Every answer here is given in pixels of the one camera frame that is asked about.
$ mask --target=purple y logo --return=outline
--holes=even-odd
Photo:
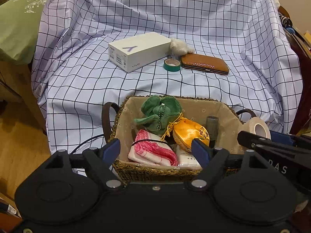
[[[128,52],[130,52],[131,50],[133,50],[135,47],[138,47],[138,46],[132,46],[132,47],[123,47],[122,49],[127,49]]]

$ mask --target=green pillow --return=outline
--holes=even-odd
[[[29,64],[47,0],[9,0],[0,6],[0,61]]]

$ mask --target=white bedsheet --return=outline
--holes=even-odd
[[[229,75],[167,72],[163,60],[127,74],[108,60],[109,42],[152,31],[222,58]],[[287,133],[302,92],[273,0],[48,0],[32,83],[52,153],[102,133],[102,104],[127,96],[217,99],[235,111],[253,109],[270,129]]]

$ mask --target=basket handle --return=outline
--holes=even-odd
[[[250,110],[250,109],[241,109],[239,111],[236,112],[236,114],[239,116],[240,114],[243,113],[249,113],[251,114],[251,118],[256,117],[256,114],[254,113],[254,111]]]
[[[110,126],[110,108],[113,108],[116,113],[118,113],[120,110],[120,107],[116,103],[107,102],[103,105],[103,109],[101,111],[101,123],[103,126],[106,143],[108,143],[108,140],[112,133]]]

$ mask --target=wicker basket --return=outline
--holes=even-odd
[[[175,97],[183,108],[184,117],[187,117],[201,125],[205,124],[207,116],[219,117],[219,135],[215,146],[223,147],[234,154],[243,154],[241,146],[237,143],[237,134],[241,130],[243,122],[228,105],[203,98]],[[127,97],[120,107],[115,103],[106,103],[103,106],[102,122],[105,137],[108,142],[113,138],[120,139],[121,153],[113,164],[119,177],[125,182],[130,181],[184,181],[192,179],[201,171],[197,168],[181,168],[168,166],[146,166],[130,162],[127,158],[135,134],[140,129],[133,122],[134,118],[141,118],[142,103],[147,97]],[[109,109],[112,107],[116,112],[114,126],[111,130]]]

